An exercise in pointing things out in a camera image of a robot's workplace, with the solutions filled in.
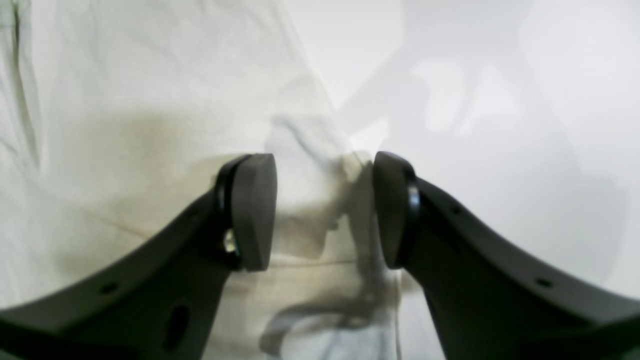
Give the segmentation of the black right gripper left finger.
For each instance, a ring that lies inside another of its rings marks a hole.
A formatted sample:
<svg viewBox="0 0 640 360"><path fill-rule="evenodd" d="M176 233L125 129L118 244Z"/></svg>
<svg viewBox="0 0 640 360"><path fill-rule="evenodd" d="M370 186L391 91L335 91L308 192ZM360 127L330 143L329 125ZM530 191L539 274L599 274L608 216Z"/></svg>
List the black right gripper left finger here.
<svg viewBox="0 0 640 360"><path fill-rule="evenodd" d="M220 168L213 188L142 246L53 294L1 311L3 360L199 360L231 273L269 267L271 153Z"/></svg>

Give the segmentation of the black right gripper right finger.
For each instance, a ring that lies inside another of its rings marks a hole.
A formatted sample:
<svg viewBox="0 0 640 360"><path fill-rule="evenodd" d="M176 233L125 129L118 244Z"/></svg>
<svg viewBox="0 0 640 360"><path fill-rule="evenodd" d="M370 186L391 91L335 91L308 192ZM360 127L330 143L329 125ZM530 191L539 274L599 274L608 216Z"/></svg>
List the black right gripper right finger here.
<svg viewBox="0 0 640 360"><path fill-rule="evenodd" d="M448 360L637 360L638 300L510 243L461 202L378 152L372 167L389 269L420 285Z"/></svg>

